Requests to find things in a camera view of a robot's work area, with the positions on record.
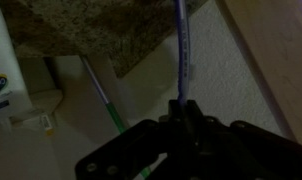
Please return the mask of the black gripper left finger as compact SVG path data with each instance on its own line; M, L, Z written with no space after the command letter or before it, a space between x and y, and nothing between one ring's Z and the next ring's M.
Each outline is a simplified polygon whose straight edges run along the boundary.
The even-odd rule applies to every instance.
M177 100L170 100L168 103L168 122L179 126L182 122L182 111Z

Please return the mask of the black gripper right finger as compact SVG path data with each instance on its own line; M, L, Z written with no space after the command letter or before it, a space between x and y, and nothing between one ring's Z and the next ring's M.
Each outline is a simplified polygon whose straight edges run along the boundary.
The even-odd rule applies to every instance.
M203 116L203 113L201 112L201 110L198 107L195 100L188 100L187 101L186 112L187 112L189 122L194 127L201 124L204 116Z

